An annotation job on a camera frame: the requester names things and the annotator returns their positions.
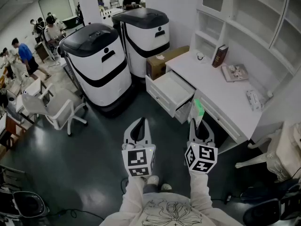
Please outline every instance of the white cube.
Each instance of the white cube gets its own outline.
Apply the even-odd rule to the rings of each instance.
[[[217,148],[191,142],[185,159],[189,170],[207,174],[217,163]]]
[[[130,177],[150,176],[155,163],[155,147],[123,150],[122,157]]]

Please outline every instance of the hair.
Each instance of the hair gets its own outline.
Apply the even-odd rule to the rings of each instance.
[[[54,18],[53,18],[52,15],[49,15],[49,16],[46,18],[46,22],[47,22],[48,24],[54,24],[54,23],[55,23],[55,20],[54,20]]]
[[[19,40],[17,38],[14,38],[13,41],[11,42],[11,45],[14,45],[16,43],[19,43]]]

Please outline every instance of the book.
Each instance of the book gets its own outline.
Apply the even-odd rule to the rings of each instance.
[[[223,61],[227,55],[228,49],[229,49],[229,47],[227,47],[226,45],[222,45],[217,49],[216,55],[214,57],[214,61],[212,63],[212,66],[214,68],[217,68],[218,66],[220,66],[223,63]]]
[[[248,71],[243,64],[240,65],[223,65],[222,73],[227,82],[242,81],[249,78]]]

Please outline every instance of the drawer front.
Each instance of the drawer front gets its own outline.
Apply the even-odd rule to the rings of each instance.
[[[174,117],[176,105],[153,83],[152,79],[145,76],[146,91],[153,97],[167,113]]]
[[[229,134],[229,136],[233,138],[233,140],[238,142],[239,138],[241,137],[241,133],[238,130],[236,130],[224,116],[217,112],[217,110],[215,110],[206,99],[202,97],[200,98],[200,102],[204,107],[205,111],[213,119],[215,119],[215,121]]]

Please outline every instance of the cabinet door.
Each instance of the cabinet door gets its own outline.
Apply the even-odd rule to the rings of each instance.
[[[198,9],[220,19],[224,19],[225,0],[199,0]]]

